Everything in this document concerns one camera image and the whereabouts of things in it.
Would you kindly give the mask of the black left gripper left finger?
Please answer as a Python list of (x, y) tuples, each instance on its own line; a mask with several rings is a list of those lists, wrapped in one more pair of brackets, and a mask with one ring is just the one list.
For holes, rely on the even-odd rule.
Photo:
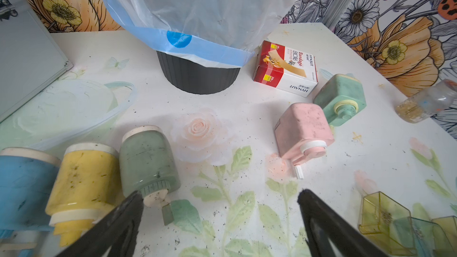
[(60, 257), (131, 257), (144, 210), (140, 192), (129, 195)]

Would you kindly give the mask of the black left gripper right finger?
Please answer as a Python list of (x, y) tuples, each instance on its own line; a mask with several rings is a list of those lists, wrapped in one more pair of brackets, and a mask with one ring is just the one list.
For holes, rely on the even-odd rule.
[(387, 254), (358, 233), (309, 189), (298, 195), (307, 244), (313, 257), (385, 257)]

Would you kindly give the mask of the yellow pencil sharpener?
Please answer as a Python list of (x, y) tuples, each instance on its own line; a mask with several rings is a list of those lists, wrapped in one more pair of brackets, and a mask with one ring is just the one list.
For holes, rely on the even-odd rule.
[(69, 146), (45, 208), (60, 246), (88, 232), (124, 199), (119, 153), (95, 142)]

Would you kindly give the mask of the yellow transparent shavings tray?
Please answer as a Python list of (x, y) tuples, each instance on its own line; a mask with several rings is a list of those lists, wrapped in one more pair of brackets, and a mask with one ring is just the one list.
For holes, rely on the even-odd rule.
[(410, 211), (383, 192), (363, 197), (358, 230), (386, 254), (417, 255)]

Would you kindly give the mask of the dark green pencil sharpener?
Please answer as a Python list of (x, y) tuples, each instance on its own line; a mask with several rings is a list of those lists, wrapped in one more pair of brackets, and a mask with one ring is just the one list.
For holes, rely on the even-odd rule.
[(142, 195), (146, 207), (160, 207), (164, 224), (174, 221), (168, 194), (181, 187), (170, 143), (157, 126), (140, 126), (127, 132), (120, 148), (123, 195)]

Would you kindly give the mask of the pink pencil sharpener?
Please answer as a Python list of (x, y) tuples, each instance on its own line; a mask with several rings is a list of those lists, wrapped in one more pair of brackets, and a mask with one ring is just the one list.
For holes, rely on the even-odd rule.
[(302, 164), (326, 155), (334, 136), (316, 104), (294, 103), (280, 117), (274, 130), (281, 158), (289, 160), (297, 179), (304, 179)]

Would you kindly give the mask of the blue pencil sharpener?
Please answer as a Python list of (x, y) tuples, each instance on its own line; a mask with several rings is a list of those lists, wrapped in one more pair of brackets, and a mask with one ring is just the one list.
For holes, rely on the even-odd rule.
[(45, 213), (61, 160), (42, 151), (1, 151), (1, 241), (14, 232), (50, 232)]

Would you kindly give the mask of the blue transparent shavings tray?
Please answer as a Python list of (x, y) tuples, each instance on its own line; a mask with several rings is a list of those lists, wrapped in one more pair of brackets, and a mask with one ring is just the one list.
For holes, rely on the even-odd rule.
[(413, 257), (452, 257), (454, 249), (445, 231), (435, 222), (406, 217), (393, 222), (400, 244)]

